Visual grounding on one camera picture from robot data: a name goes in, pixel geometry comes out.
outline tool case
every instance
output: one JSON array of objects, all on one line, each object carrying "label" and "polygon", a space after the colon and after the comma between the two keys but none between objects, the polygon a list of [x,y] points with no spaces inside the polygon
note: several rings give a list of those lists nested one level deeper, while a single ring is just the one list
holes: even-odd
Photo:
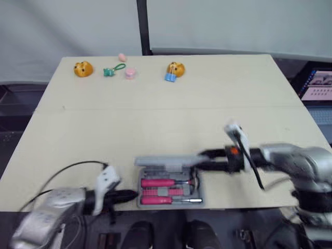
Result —
[{"label": "tool case", "polygon": [[140,208],[195,209],[204,206],[200,173],[193,165],[205,156],[137,157]]}]

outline white curtain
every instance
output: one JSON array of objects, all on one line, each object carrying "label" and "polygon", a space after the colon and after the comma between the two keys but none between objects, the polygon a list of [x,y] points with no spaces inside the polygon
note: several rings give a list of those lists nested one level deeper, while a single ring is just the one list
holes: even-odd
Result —
[{"label": "white curtain", "polygon": [[332,61],[331,0],[148,0],[154,52]]},{"label": "white curtain", "polygon": [[0,0],[0,84],[48,82],[62,57],[141,55],[136,1]]}]

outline pink screwdriver handle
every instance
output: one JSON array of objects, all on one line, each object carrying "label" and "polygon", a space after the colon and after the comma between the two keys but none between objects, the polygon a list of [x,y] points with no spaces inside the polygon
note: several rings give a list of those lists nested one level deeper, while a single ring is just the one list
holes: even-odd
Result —
[{"label": "pink screwdriver handle", "polygon": [[147,187],[170,187],[175,184],[175,180],[172,179],[142,179],[141,186]]},{"label": "pink screwdriver handle", "polygon": [[162,196],[144,196],[141,198],[141,204],[144,205],[159,205],[159,204],[172,204],[172,197],[162,197]]},{"label": "pink screwdriver handle", "polygon": [[[143,190],[144,196],[157,196],[158,190],[157,189],[144,189]],[[183,189],[181,188],[171,188],[168,190],[169,196],[183,196]]]}]

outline beige table top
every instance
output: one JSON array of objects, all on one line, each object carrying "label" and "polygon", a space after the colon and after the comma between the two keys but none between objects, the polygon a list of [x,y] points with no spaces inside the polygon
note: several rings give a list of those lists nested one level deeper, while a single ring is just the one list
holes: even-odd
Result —
[{"label": "beige table top", "polygon": [[[82,60],[90,61],[95,73],[80,79],[72,67]],[[139,72],[133,81],[124,80],[122,72],[104,78],[107,61],[117,63],[114,57],[61,61],[0,180],[0,211],[17,210],[50,175],[82,160],[110,162],[122,177],[118,189],[137,189],[134,157],[221,148],[231,144],[223,132],[230,119],[241,124],[252,146],[288,142],[330,149],[270,56],[133,57],[128,66]],[[171,61],[187,69],[175,83],[162,79]],[[209,63],[218,71],[208,70]],[[49,188],[93,188],[99,172],[94,165],[76,167]],[[280,176],[262,172],[265,184]],[[253,173],[205,172],[202,184],[208,209],[297,203],[290,183],[265,193]],[[116,208],[138,209],[135,201]]]}]

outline gray plastic case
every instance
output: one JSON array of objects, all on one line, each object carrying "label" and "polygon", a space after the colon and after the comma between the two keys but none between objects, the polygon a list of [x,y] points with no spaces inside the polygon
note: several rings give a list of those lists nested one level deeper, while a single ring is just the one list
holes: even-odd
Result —
[{"label": "gray plastic case", "polygon": [[[149,209],[196,209],[202,208],[205,204],[204,191],[202,186],[202,177],[198,171],[195,171],[195,176],[199,179],[197,187],[190,193],[190,186],[188,184],[181,184],[184,194],[187,196],[172,196],[172,204],[157,204],[146,205],[141,204],[142,179],[174,179],[176,181],[186,181],[191,178],[191,167],[201,161],[205,161],[205,156],[147,156],[136,157],[135,165],[143,167],[139,174],[139,196],[137,198],[137,206],[140,208]],[[168,196],[168,187],[158,187],[158,196]],[[200,203],[176,201],[179,199],[202,199]]]}]

